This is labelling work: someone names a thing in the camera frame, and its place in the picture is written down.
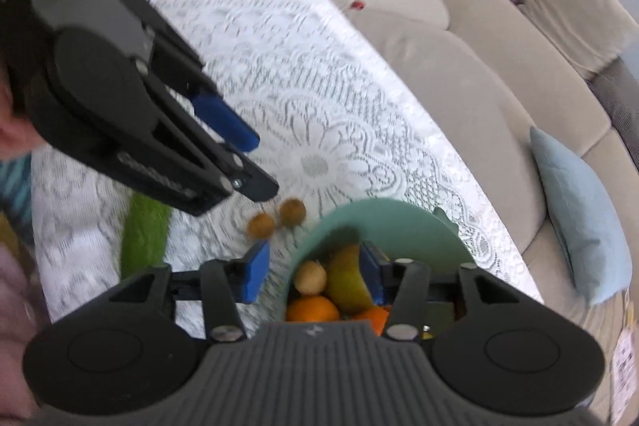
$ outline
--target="cucumber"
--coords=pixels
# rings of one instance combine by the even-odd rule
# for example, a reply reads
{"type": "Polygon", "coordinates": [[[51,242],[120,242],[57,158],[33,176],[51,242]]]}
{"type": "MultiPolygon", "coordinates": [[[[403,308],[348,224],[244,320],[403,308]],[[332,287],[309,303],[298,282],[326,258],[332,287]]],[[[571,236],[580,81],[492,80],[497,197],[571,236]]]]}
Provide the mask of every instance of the cucumber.
{"type": "Polygon", "coordinates": [[[120,251],[120,278],[162,264],[169,234],[171,207],[142,195],[133,194],[124,224],[120,251]]]}

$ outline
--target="sofa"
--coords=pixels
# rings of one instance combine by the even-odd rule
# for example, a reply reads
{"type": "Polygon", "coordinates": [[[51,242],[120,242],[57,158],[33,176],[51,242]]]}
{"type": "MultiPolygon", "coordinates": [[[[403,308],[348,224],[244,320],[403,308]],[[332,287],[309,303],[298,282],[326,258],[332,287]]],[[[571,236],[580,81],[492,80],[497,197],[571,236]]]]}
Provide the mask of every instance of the sofa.
{"type": "MultiPolygon", "coordinates": [[[[535,125],[599,176],[633,255],[630,294],[639,301],[639,175],[585,80],[509,0],[332,1],[455,146],[506,224],[545,304],[592,334],[609,366],[624,322],[622,294],[589,307],[574,288],[530,149],[535,125]]],[[[604,421],[610,395],[608,370],[590,405],[604,421]]],[[[631,424],[638,412],[635,394],[620,424],[631,424]]]]}

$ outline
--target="green bowl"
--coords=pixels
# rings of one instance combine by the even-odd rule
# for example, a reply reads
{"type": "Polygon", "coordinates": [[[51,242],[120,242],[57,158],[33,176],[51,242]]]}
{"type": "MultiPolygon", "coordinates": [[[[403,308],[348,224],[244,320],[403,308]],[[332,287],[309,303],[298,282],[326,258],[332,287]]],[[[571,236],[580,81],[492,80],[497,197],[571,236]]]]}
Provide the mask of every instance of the green bowl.
{"type": "Polygon", "coordinates": [[[459,239],[458,226],[441,208],[433,213],[394,199],[364,199],[324,217],[295,252],[286,283],[305,260],[314,260],[353,243],[373,242],[392,260],[413,259],[433,273],[455,273],[459,264],[474,262],[459,239]]]}

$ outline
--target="hand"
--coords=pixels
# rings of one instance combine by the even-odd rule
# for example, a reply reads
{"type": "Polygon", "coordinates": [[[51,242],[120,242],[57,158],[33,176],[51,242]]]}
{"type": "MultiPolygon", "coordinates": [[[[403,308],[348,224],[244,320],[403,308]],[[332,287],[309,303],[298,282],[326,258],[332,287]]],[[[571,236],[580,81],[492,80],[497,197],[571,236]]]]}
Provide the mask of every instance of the hand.
{"type": "Polygon", "coordinates": [[[33,124],[14,114],[9,74],[0,58],[0,160],[14,159],[44,145],[33,124]]]}

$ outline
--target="teal striped fabric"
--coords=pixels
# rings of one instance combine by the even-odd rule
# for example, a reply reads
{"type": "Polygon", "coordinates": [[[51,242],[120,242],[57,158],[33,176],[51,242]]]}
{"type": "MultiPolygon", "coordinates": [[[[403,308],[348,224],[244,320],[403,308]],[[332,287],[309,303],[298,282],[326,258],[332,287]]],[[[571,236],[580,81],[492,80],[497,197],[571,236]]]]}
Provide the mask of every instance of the teal striped fabric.
{"type": "Polygon", "coordinates": [[[31,155],[0,161],[0,207],[18,238],[33,246],[31,155]]]}

